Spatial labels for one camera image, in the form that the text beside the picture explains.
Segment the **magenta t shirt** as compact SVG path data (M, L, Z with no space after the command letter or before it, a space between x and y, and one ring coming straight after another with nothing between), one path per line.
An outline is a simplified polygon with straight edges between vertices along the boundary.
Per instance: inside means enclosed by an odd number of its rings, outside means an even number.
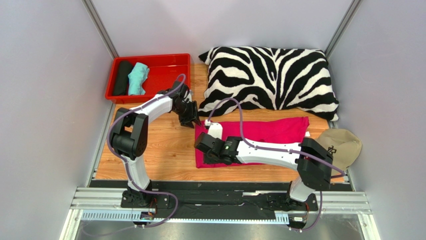
M239 121L222 121L222 140L227 137L240 137L240 122ZM243 134L249 140L257 142L275 143L275 144L291 144L301 142L305 137L305 133L310 125L309 118L290 117L282 118L274 121L244 121ZM207 133L208 130L204 125L195 127L195 139L200 133ZM261 165L260 163L248 163L226 165L224 163L207 164L204 163L204 154L195 150L195 166L198 169L203 168L223 168L223 167L242 167L250 165Z

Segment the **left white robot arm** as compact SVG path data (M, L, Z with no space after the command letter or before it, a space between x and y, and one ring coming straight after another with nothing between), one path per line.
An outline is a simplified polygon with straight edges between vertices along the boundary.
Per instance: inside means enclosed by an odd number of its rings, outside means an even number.
M148 145L149 125L158 117L175 113L181 126L194 128L200 125L198 107L192 100L192 91L176 80L172 88L159 91L152 99L131 108L120 108L107 134L110 151L119 157L128 178L128 191L141 198L153 195L151 180L144 162Z

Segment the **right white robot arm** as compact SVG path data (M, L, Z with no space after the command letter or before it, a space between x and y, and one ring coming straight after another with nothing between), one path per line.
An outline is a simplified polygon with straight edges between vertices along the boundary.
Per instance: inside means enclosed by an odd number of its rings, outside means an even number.
M264 164L297 171L298 177L287 190L287 197L293 201L305 202L313 192L328 191L331 187L333 157L312 138L278 144L240 136L222 140L202 132L194 147L209 164Z

